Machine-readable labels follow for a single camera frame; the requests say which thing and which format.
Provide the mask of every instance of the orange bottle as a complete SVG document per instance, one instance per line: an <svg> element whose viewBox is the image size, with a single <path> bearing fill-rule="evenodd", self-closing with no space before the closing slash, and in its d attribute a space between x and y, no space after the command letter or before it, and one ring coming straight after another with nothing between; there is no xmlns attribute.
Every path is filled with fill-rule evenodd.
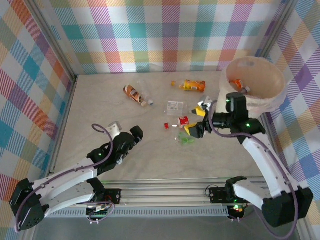
<svg viewBox="0 0 320 240"><path fill-rule="evenodd" d="M172 81L171 86L176 86L176 81ZM185 80L183 84L179 85L179 88L185 91L204 92L206 88L206 82Z"/></svg>

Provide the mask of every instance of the colorful plaid wall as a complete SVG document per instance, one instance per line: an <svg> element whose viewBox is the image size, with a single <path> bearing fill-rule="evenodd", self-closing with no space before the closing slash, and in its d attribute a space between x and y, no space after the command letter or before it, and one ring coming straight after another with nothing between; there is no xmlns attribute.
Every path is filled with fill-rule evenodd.
<svg viewBox="0 0 320 240"><path fill-rule="evenodd" d="M268 59L284 73L288 94L269 114L273 135L291 174L308 184L308 214L320 239L320 1L300 0Z"/></svg>
<svg viewBox="0 0 320 240"><path fill-rule="evenodd" d="M286 0L37 2L75 72L103 74L221 70L255 55Z"/></svg>
<svg viewBox="0 0 320 240"><path fill-rule="evenodd" d="M0 0L0 240L16 240L8 201L44 176L72 81L23 0Z"/></svg>

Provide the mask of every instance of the red object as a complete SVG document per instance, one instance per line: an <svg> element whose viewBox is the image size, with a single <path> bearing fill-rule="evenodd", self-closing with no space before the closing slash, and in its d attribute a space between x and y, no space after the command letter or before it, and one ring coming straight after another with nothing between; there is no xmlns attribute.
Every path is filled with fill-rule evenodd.
<svg viewBox="0 0 320 240"><path fill-rule="evenodd" d="M179 118L178 118L178 124L179 124L179 127L180 127L181 129L183 129L184 126L189 125L189 119L188 119L188 117L187 117L187 116L179 117Z"/></svg>

